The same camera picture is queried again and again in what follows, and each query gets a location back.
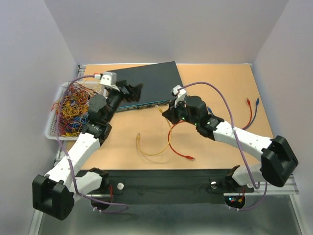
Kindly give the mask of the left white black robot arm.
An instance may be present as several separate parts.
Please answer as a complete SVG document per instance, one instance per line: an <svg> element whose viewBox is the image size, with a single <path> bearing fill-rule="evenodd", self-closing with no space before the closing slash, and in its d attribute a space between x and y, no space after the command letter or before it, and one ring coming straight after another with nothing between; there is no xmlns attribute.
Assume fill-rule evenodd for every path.
<svg viewBox="0 0 313 235"><path fill-rule="evenodd" d="M138 102L143 84L129 85L126 81L109 79L101 85L108 96L96 94L89 100L89 119L75 144L65 156L45 175L37 175L32 182L32 206L56 219L64 220L81 198L103 204L88 196L92 191L105 192L109 187L108 174L98 168L90 169L84 176L76 177L87 159L104 143L112 127L110 121L121 102Z"/></svg>

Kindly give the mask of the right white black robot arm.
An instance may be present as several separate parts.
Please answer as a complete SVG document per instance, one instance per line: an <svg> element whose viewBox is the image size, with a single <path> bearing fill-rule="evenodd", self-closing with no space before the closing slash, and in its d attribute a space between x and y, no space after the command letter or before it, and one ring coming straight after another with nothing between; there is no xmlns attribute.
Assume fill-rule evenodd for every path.
<svg viewBox="0 0 313 235"><path fill-rule="evenodd" d="M252 182L268 182L281 188L299 164L284 137L262 137L232 127L229 122L209 113L206 103L198 96L187 96L179 102L172 100L162 115L172 124L179 121L190 123L203 137L229 144L259 161L254 165L240 165L231 169L225 179L226 188L230 191Z"/></svg>

